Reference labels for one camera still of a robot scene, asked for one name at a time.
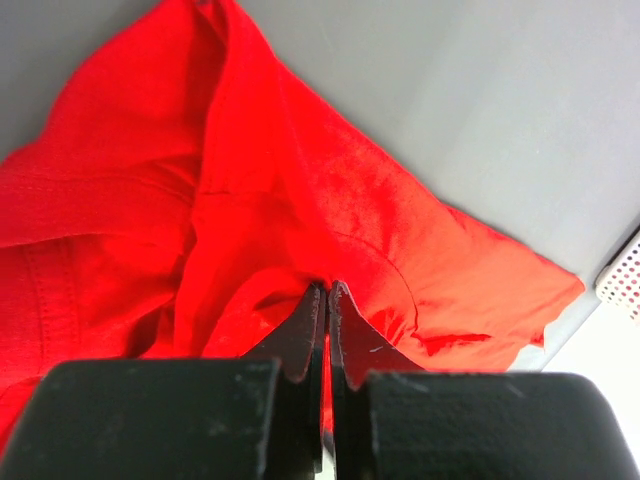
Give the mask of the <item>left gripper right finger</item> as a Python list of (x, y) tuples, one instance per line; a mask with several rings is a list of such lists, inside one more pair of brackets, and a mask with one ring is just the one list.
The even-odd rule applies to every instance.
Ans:
[(394, 347), (360, 313), (343, 281), (335, 281), (329, 298), (330, 360), (335, 377), (359, 390), (371, 371), (422, 372), (420, 367)]

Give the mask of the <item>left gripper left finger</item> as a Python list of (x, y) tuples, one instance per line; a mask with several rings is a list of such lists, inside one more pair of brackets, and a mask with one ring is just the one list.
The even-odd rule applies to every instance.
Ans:
[(294, 311), (243, 357), (277, 360), (289, 381), (302, 382), (323, 360), (325, 307), (325, 288), (312, 283)]

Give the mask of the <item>red t shirt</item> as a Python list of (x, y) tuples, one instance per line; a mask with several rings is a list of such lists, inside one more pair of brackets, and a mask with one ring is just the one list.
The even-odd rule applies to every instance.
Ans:
[(235, 357), (347, 284), (423, 368), (506, 370), (584, 290), (440, 202), (233, 1), (163, 1), (1, 165), (1, 435), (93, 358)]

